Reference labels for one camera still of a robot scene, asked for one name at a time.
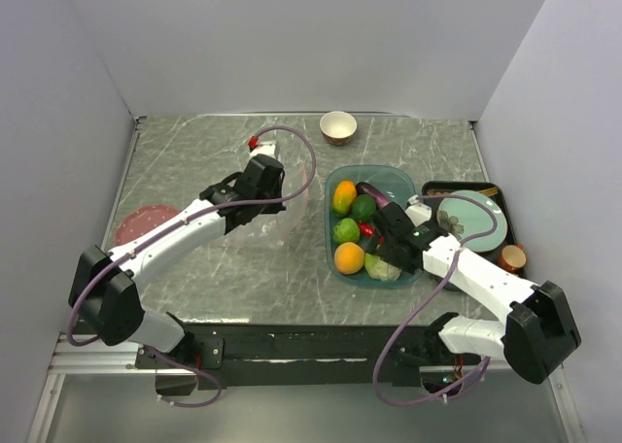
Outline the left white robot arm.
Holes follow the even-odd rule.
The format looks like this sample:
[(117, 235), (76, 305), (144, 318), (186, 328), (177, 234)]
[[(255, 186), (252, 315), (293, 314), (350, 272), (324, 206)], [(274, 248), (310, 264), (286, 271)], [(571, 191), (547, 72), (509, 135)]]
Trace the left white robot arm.
[(252, 138), (245, 169), (207, 187), (179, 214), (109, 251), (85, 250), (69, 294), (68, 324), (83, 320), (108, 346), (131, 341), (157, 349), (171, 366), (186, 364), (190, 333), (173, 315), (144, 306), (141, 289), (198, 247), (283, 211), (284, 178), (276, 142)]

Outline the orange fruit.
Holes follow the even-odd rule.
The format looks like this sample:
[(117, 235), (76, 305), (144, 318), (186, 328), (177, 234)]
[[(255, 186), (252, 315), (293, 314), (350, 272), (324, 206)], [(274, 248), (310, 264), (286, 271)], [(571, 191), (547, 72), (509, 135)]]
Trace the orange fruit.
[(364, 266), (365, 252), (354, 242), (340, 244), (333, 255), (333, 263), (338, 273), (353, 275)]

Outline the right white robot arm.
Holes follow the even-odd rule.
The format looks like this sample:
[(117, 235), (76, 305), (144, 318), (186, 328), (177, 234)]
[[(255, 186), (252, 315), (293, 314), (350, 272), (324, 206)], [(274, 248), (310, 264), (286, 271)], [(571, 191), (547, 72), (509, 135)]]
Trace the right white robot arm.
[(475, 299), (491, 321), (446, 313), (417, 343), (393, 345), (392, 354), (418, 364), (447, 363), (457, 355), (502, 358), (521, 378), (540, 384), (581, 344), (568, 299), (556, 284), (537, 285), (467, 249), (423, 216), (423, 207), (384, 205), (372, 216), (383, 237), (378, 254), (408, 273), (426, 271)]

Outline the dark green avocado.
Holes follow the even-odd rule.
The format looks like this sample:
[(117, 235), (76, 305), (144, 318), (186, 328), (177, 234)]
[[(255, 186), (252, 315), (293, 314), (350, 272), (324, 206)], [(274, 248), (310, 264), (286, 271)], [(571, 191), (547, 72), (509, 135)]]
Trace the dark green avocado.
[(373, 197), (368, 194), (360, 194), (353, 201), (350, 208), (350, 218), (356, 222), (368, 222), (377, 209)]

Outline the pale green cabbage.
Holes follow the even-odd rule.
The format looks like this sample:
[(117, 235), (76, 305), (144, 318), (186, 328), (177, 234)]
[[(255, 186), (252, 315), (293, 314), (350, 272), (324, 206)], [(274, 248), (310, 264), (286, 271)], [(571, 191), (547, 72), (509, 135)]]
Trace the pale green cabbage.
[(364, 258), (364, 268), (367, 275), (377, 281), (392, 282), (399, 278), (401, 270), (381, 257), (372, 254), (366, 254)]

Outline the clear zip top bag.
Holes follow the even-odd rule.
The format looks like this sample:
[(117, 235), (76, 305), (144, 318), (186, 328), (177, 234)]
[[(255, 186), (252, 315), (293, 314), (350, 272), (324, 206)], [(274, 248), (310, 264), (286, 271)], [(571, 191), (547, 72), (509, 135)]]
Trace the clear zip top bag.
[[(285, 177), (282, 193), (289, 195), (298, 191), (308, 179), (311, 166), (302, 157), (290, 160), (280, 152), (275, 137), (261, 138), (258, 147), (250, 153), (271, 155), (284, 164)], [(239, 226), (223, 240), (222, 246), (234, 249), (274, 249), (282, 247), (291, 232), (300, 224), (309, 200), (308, 187), (297, 197), (284, 203), (285, 210), (274, 215), (259, 215), (246, 225)]]

